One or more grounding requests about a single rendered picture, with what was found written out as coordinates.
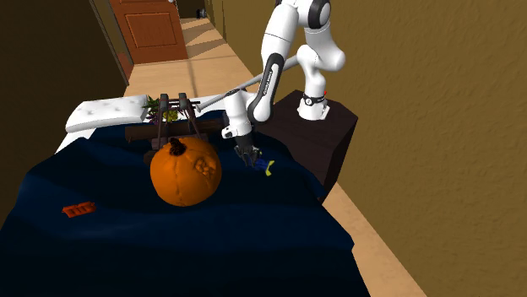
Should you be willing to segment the blue and yellow toy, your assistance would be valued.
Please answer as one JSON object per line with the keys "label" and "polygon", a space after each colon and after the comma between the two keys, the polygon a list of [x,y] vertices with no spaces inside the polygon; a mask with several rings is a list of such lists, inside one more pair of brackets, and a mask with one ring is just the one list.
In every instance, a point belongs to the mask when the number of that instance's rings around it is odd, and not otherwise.
{"label": "blue and yellow toy", "polygon": [[253,168],[255,170],[262,171],[266,176],[271,176],[272,173],[270,171],[270,168],[273,164],[274,164],[273,160],[259,158],[254,162]]}

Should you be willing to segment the large orange pumpkin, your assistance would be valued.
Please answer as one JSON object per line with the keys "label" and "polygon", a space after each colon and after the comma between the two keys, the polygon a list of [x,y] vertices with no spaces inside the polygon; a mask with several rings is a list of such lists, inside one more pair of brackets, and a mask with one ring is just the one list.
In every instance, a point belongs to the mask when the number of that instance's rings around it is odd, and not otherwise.
{"label": "large orange pumpkin", "polygon": [[150,178],[165,202],[188,207],[217,190],[222,168],[213,146],[198,138],[172,138],[151,160]]}

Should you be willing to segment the dark robot stand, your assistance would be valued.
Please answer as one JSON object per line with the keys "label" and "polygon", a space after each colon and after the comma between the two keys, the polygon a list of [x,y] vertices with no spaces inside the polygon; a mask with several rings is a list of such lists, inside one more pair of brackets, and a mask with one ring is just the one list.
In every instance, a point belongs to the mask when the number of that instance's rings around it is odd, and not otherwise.
{"label": "dark robot stand", "polygon": [[272,119],[257,131],[281,141],[295,161],[329,192],[338,180],[358,117],[341,103],[329,100],[325,119],[305,120],[297,112],[302,96],[300,90],[294,90],[275,103]]}

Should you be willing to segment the bed with dark blue blanket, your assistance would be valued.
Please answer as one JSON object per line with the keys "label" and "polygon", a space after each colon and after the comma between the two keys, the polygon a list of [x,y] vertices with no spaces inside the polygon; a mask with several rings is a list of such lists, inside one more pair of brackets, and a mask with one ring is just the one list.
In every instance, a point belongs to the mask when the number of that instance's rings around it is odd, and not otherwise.
{"label": "bed with dark blue blanket", "polygon": [[[124,126],[96,129],[32,168],[0,229],[0,297],[370,297],[324,189],[258,135],[271,176],[212,141],[223,176],[187,208],[163,202]],[[69,218],[62,208],[93,202]]]}

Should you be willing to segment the green and purple plant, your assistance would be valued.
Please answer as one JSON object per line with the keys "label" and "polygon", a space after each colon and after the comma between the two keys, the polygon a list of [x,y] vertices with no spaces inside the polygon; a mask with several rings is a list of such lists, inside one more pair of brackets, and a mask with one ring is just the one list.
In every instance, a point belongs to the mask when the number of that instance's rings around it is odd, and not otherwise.
{"label": "green and purple plant", "polygon": [[167,107],[163,108],[161,116],[159,113],[160,98],[154,100],[149,96],[144,108],[147,110],[146,120],[155,125],[157,125],[159,121],[175,122],[179,119],[179,103],[177,100],[169,99]]}

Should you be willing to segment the white tufted pillow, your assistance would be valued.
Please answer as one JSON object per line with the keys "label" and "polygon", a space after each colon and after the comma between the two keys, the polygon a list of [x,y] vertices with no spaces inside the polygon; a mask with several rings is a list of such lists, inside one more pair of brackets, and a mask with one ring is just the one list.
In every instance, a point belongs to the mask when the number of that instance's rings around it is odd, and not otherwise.
{"label": "white tufted pillow", "polygon": [[146,94],[101,100],[86,100],[69,116],[68,133],[121,124],[140,123],[148,111]]}

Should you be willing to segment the brown wooden door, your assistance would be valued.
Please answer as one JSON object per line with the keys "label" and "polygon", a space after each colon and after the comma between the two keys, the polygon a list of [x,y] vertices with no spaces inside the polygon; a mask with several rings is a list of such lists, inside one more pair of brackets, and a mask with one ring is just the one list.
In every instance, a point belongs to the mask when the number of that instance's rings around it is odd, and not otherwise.
{"label": "brown wooden door", "polygon": [[188,59],[176,0],[109,0],[134,64]]}

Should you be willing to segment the small orange red block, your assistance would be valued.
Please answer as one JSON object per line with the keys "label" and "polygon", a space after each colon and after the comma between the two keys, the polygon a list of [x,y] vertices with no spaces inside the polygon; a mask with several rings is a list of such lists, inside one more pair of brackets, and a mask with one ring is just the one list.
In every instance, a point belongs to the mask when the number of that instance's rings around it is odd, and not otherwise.
{"label": "small orange red block", "polygon": [[62,208],[62,212],[65,213],[69,218],[77,217],[87,213],[93,213],[96,210],[96,206],[93,202],[82,202]]}

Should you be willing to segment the dark brown frame stand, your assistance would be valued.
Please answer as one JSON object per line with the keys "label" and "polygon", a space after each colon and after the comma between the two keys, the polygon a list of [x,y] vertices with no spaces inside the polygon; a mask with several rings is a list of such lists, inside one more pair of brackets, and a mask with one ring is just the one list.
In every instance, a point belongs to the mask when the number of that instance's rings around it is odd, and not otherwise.
{"label": "dark brown frame stand", "polygon": [[159,121],[157,125],[149,123],[143,127],[125,127],[125,139],[128,143],[138,140],[148,140],[151,150],[144,154],[144,162],[149,165],[154,154],[172,138],[195,137],[208,141],[211,133],[219,132],[225,127],[225,121],[220,118],[199,119],[198,105],[200,101],[190,100],[185,93],[179,93],[177,98],[170,98],[168,94],[160,95],[160,116],[163,108],[167,107],[169,99],[179,103],[179,119],[177,121]]}

